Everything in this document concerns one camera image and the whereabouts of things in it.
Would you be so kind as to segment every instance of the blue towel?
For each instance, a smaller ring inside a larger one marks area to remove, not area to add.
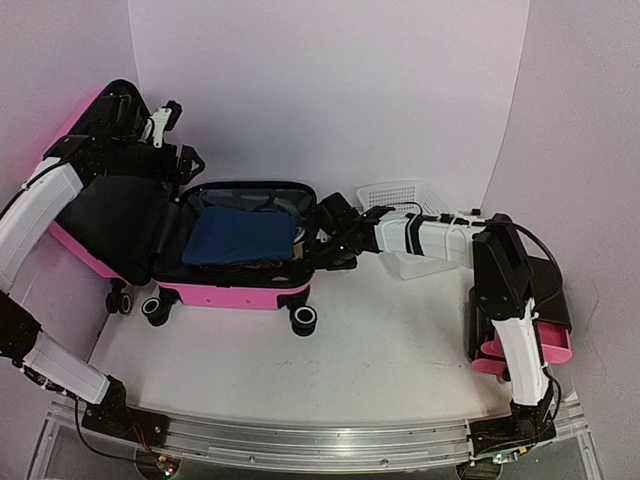
[[[185,265],[221,266],[293,258],[296,219],[288,213],[205,208],[182,255]]]

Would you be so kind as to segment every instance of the white wall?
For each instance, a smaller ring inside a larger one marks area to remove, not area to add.
[[[393,179],[482,200],[511,105],[528,0],[131,0],[136,63],[198,178],[294,179],[320,195]]]
[[[136,80],[126,0],[0,3],[0,205],[95,88]],[[107,282],[45,237],[11,294],[55,338],[87,357],[106,314]],[[0,479],[23,478],[51,396],[0,361]]]
[[[557,255],[575,325],[568,367],[606,478],[637,478],[640,4],[531,3],[484,207]]]

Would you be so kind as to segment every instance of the laundry basket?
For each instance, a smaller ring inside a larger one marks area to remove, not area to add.
[[[456,215],[458,213],[434,192],[433,187],[420,180],[369,185],[359,188],[357,196],[365,210],[378,205],[393,205],[399,211],[418,213],[417,205],[403,203],[416,202],[422,205],[425,215],[439,215],[441,213]],[[446,260],[418,257],[406,253],[383,253],[381,257],[387,268],[403,280],[444,272],[457,267],[455,263]]]

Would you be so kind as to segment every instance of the white tabletop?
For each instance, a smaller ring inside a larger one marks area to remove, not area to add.
[[[288,313],[174,306],[154,328],[112,315],[91,363],[122,380],[131,405],[198,416],[313,424],[406,423],[508,413],[510,387],[471,370],[464,309],[472,273],[393,277],[375,255],[318,272],[313,335]]]

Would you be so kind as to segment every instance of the folded clothing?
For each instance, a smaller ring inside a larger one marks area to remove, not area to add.
[[[182,261],[216,266],[291,260],[295,230],[296,219],[288,213],[207,207],[196,222]]]

